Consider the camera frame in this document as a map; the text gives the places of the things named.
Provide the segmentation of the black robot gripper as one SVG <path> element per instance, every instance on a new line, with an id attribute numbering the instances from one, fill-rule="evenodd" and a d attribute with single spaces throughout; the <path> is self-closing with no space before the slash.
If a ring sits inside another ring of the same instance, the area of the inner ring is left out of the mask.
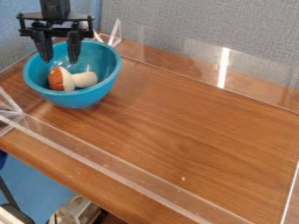
<path id="1" fill-rule="evenodd" d="M 93 19 L 89 14 L 70 11 L 70 0 L 39 0 L 39 12 L 18 13 L 19 35 L 31 38 L 45 63 L 53 56 L 51 38 L 66 38 L 69 63 L 80 56 L 81 39 L 93 37 Z"/>

